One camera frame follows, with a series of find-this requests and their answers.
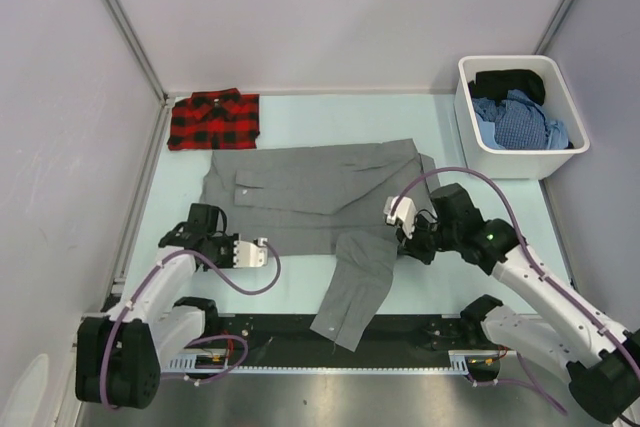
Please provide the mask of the grey long sleeve shirt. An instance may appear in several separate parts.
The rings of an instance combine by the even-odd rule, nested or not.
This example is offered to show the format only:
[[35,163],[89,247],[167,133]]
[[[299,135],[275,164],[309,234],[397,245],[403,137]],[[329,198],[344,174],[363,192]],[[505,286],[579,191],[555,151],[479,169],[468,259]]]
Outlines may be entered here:
[[334,255],[319,323],[362,331],[391,289],[398,257],[385,202],[434,166],[410,139],[216,151],[200,200],[224,210],[231,231],[265,237],[281,256]]

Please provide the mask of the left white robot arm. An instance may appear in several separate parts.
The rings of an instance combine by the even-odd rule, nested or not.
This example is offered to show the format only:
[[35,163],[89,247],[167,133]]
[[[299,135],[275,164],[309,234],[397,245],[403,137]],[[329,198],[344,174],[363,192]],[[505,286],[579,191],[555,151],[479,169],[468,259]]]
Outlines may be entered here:
[[75,395],[106,407],[143,409],[156,395],[161,373],[191,342],[207,347],[224,339],[216,303],[181,297],[198,270],[231,268],[238,235],[228,235],[226,213],[194,203],[185,221],[159,241],[156,263],[127,299],[77,331]]

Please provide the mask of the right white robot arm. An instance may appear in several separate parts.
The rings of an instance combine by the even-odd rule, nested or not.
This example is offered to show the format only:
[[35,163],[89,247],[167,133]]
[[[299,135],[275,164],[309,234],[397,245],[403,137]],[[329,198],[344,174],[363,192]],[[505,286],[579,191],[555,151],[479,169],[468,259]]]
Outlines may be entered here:
[[473,348],[491,342],[514,350],[556,375],[593,419],[623,419],[639,399],[638,332],[565,284],[520,241],[513,225],[484,219],[461,185],[436,189],[431,204],[435,217],[427,220],[412,199],[387,199],[385,220],[396,227],[405,252],[424,264],[440,252],[456,252],[518,294],[539,317],[529,320],[484,295],[463,312],[463,340]]

